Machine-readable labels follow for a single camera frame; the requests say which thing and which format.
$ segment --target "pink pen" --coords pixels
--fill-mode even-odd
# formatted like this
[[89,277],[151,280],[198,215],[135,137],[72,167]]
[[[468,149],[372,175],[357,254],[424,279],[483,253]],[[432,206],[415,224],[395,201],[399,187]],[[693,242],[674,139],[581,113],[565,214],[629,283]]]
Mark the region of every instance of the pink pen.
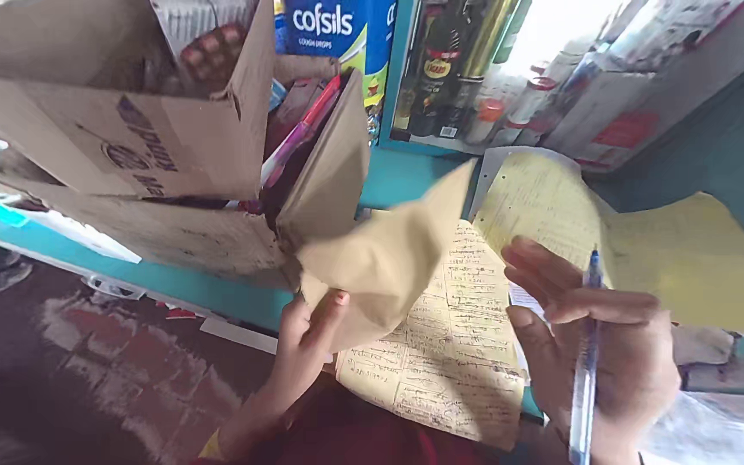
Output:
[[288,133],[288,136],[274,150],[274,153],[263,163],[263,168],[260,170],[260,186],[262,188],[271,187],[280,179],[288,158],[295,153],[299,146],[314,136],[316,128],[337,100],[340,90],[341,77],[338,75],[329,81],[312,107],[306,111],[304,119],[292,129],[292,132]]

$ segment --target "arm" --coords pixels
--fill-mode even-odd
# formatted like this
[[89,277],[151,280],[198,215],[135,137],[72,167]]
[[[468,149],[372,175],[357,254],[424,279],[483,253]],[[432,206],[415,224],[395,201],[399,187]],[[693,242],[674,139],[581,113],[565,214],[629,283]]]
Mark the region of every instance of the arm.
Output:
[[599,334],[594,465],[638,465],[636,447],[679,389],[670,313],[639,292],[583,289],[582,273],[540,244],[516,237],[502,250],[504,274],[545,309],[552,331],[531,310],[508,316],[530,366],[536,403],[551,421],[532,447],[542,463],[568,463],[570,407],[580,327],[603,322]]
[[272,373],[220,428],[220,459],[243,459],[255,445],[286,429],[287,411],[323,368],[347,303],[346,292],[330,291],[314,311],[300,296],[284,307]]

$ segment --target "barcode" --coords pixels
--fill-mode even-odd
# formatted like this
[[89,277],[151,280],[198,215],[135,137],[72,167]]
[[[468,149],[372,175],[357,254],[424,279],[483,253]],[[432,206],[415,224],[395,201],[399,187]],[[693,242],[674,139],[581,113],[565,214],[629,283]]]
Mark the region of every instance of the barcode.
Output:
[[440,129],[440,136],[441,137],[455,137],[456,132],[458,132],[457,127],[444,126]]

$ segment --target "red clothing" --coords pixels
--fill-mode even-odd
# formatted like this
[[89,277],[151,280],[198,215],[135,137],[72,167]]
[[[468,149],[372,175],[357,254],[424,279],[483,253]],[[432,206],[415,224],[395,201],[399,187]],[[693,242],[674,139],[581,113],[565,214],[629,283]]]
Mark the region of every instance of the red clothing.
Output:
[[[497,463],[487,457],[486,450],[468,439],[399,418],[335,383],[303,407],[288,431],[255,447],[251,456],[238,464]],[[215,462],[198,459],[194,463]]]

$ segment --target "fingernail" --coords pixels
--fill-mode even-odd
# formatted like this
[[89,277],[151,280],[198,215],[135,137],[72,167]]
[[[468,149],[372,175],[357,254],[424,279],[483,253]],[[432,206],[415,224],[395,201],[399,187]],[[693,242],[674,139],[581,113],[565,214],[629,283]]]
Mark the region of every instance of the fingernail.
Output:
[[510,317],[512,327],[516,329],[525,328],[533,323],[532,317],[534,316],[530,310],[523,307],[517,307],[510,305],[507,307],[507,316]]
[[537,245],[538,242],[532,240],[531,238],[528,238],[527,236],[524,236],[522,234],[519,234],[518,236],[512,238],[512,242],[519,246],[531,246],[531,245]]
[[340,291],[335,295],[335,303],[338,305],[346,305],[349,303],[349,293],[346,291]]

